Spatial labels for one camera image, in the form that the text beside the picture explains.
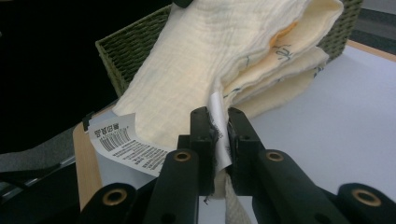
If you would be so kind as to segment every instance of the clothing tag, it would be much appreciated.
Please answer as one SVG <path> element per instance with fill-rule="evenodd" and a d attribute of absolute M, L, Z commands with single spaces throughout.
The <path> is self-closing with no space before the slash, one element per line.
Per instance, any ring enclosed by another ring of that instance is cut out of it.
<path fill-rule="evenodd" d="M 148 175 L 159 176 L 171 148 L 139 139 L 134 130 L 135 114 L 106 119 L 90 125 L 88 133 L 95 150 L 102 156 Z"/>
<path fill-rule="evenodd" d="M 216 173 L 232 164 L 230 141 L 228 138 L 227 123 L 224 117 L 222 95 L 216 91 L 209 98 L 208 109 L 210 121 L 219 132 L 219 140 L 216 143 Z"/>

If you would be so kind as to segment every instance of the folded towel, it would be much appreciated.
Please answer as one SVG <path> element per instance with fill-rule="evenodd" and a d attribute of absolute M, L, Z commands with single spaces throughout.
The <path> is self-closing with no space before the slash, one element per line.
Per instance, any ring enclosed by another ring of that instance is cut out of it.
<path fill-rule="evenodd" d="M 224 118 L 230 106 L 249 118 L 280 106 L 303 92 L 325 65 L 328 55 L 315 45 L 342 9 L 339 0 L 172 5 L 150 55 L 113 112 L 135 113 L 140 138 L 176 149 L 178 136 L 190 132 L 190 112 L 207 106 L 212 93 L 223 97 Z M 224 172 L 218 176 L 216 191 L 232 187 Z"/>

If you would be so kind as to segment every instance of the white label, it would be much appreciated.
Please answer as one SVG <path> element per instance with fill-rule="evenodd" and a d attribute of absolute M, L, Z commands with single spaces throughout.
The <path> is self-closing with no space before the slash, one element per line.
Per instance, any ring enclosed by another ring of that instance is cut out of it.
<path fill-rule="evenodd" d="M 230 141 L 227 132 L 228 121 L 224 117 L 222 95 L 217 91 L 210 95 L 208 109 L 210 120 L 219 132 L 219 140 L 216 143 L 216 173 L 232 164 Z"/>
<path fill-rule="evenodd" d="M 173 151 L 139 139 L 134 130 L 134 114 L 90 125 L 88 133 L 102 156 L 148 175 L 159 176 L 166 154 Z"/>

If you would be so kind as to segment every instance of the white surface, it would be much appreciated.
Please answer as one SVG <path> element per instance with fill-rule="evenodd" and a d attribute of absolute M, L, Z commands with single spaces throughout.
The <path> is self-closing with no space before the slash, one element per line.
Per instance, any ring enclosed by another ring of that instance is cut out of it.
<path fill-rule="evenodd" d="M 251 123 L 266 148 L 288 153 L 321 188 L 335 194 L 357 182 L 396 201 L 395 71 L 396 63 L 346 46 L 307 91 Z M 98 162 L 104 185 L 133 180 L 131 168 Z M 224 201 L 203 199 L 199 223 L 224 223 Z M 240 199 L 257 223 L 251 198 Z"/>

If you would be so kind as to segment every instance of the cream towel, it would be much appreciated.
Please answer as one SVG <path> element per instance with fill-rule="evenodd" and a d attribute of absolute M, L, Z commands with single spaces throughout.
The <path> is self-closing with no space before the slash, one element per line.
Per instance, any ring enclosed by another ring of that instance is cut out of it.
<path fill-rule="evenodd" d="M 136 113 L 136 133 L 177 146 L 190 132 L 190 112 L 207 105 L 215 80 L 233 80 L 269 51 L 272 36 L 303 15 L 308 0 L 194 0 L 172 5 L 150 55 L 113 111 Z"/>

